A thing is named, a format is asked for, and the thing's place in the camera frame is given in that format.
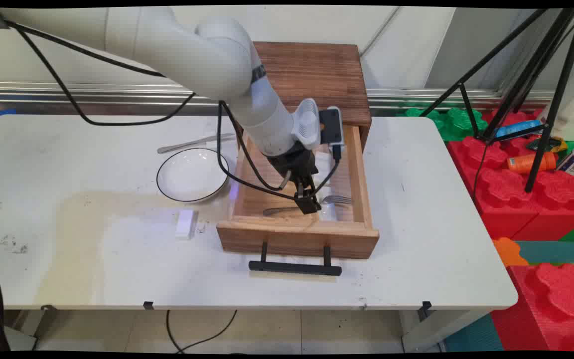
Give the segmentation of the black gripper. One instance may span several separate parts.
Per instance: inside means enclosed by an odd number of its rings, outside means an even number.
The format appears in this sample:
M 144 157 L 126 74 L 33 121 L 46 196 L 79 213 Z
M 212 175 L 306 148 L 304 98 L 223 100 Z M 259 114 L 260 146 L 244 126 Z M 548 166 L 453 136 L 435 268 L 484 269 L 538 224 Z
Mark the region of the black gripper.
M 303 145 L 293 145 L 280 156 L 268 156 L 267 161 L 285 181 L 295 184 L 294 202 L 303 214 L 313 214 L 321 210 L 313 180 L 313 175 L 317 174 L 318 170 L 312 150 Z

